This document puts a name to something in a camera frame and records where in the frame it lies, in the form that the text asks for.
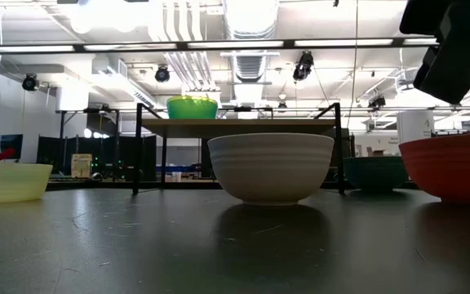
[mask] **bowl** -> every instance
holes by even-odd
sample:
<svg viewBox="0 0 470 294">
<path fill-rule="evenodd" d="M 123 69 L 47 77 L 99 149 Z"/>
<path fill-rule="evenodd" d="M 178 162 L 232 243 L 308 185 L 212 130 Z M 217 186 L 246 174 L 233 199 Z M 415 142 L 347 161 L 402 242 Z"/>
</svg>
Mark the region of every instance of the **bowl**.
<svg viewBox="0 0 470 294">
<path fill-rule="evenodd" d="M 262 133 L 208 142 L 213 171 L 223 189 L 246 204 L 294 205 L 317 191 L 330 167 L 327 136 Z"/>
<path fill-rule="evenodd" d="M 0 163 L 0 203 L 41 198 L 51 165 Z"/>
<path fill-rule="evenodd" d="M 398 188 L 409 178 L 399 156 L 345 158 L 344 173 L 351 185 L 371 191 Z"/>
<path fill-rule="evenodd" d="M 217 101 L 206 97 L 175 96 L 166 102 L 170 118 L 201 119 L 217 116 Z"/>
<path fill-rule="evenodd" d="M 420 189 L 442 202 L 470 203 L 470 134 L 407 142 L 400 151 Z"/>
</svg>

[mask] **wooden shelf top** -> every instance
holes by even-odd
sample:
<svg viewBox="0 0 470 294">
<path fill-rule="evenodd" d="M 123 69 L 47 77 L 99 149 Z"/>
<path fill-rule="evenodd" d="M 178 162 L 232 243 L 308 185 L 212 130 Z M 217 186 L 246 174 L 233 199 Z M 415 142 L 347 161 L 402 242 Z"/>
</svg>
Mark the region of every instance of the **wooden shelf top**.
<svg viewBox="0 0 470 294">
<path fill-rule="evenodd" d="M 322 134 L 334 119 L 143 119 L 143 127 L 168 138 L 215 138 L 261 132 Z"/>
</svg>

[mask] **white bowl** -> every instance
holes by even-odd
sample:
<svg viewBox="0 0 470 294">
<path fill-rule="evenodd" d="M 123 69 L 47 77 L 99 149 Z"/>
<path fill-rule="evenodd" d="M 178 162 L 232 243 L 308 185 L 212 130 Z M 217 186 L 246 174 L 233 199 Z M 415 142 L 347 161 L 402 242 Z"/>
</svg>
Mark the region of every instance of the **white bowl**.
<svg viewBox="0 0 470 294">
<path fill-rule="evenodd" d="M 264 133 L 208 142 L 211 164 L 226 192 L 252 205 L 294 205 L 326 178 L 334 140 L 327 136 Z"/>
<path fill-rule="evenodd" d="M 41 198 L 52 166 L 0 163 L 0 203 Z"/>
</svg>

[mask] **table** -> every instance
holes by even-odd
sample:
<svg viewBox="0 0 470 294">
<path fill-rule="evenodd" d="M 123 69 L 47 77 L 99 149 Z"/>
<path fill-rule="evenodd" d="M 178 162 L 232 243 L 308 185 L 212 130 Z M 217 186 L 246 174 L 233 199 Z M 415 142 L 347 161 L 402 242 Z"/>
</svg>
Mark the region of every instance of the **table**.
<svg viewBox="0 0 470 294">
<path fill-rule="evenodd" d="M 158 119 L 142 119 L 147 110 Z M 333 110 L 335 119 L 319 119 L 323 114 Z M 167 138 L 201 138 L 212 139 L 262 132 L 291 132 L 323 134 L 335 127 L 335 149 L 339 158 L 338 184 L 339 192 L 344 193 L 344 154 L 342 147 L 342 124 L 340 121 L 340 103 L 334 103 L 322 109 L 315 119 L 162 119 L 152 109 L 142 103 L 137 104 L 135 121 L 135 138 L 137 160 L 134 166 L 133 195 L 139 193 L 140 162 L 142 161 L 141 127 L 162 137 L 162 174 L 166 174 Z M 161 176 L 161 187 L 164 189 L 166 177 Z"/>
<path fill-rule="evenodd" d="M 417 190 L 291 208 L 222 190 L 0 204 L 0 293 L 470 293 L 470 207 Z"/>
</svg>

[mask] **shelving unit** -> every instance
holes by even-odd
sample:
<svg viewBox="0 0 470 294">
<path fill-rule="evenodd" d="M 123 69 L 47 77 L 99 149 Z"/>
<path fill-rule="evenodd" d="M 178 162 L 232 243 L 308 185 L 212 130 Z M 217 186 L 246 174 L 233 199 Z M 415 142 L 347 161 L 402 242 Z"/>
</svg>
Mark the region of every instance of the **shelving unit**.
<svg viewBox="0 0 470 294">
<path fill-rule="evenodd" d="M 142 119 L 143 110 L 149 111 L 155 119 Z M 335 119 L 319 119 L 323 114 L 334 110 Z M 162 174 L 160 187 L 166 187 L 166 143 L 168 138 L 202 138 L 213 139 L 219 136 L 261 133 L 261 132 L 292 132 L 304 134 L 322 134 L 335 127 L 335 146 L 339 158 L 338 185 L 339 192 L 344 193 L 344 166 L 342 147 L 342 125 L 340 122 L 340 104 L 334 103 L 322 110 L 315 119 L 162 119 L 147 106 L 139 103 L 136 111 L 136 158 L 134 167 L 133 194 L 139 193 L 140 162 L 142 159 L 141 127 L 162 137 Z"/>
</svg>

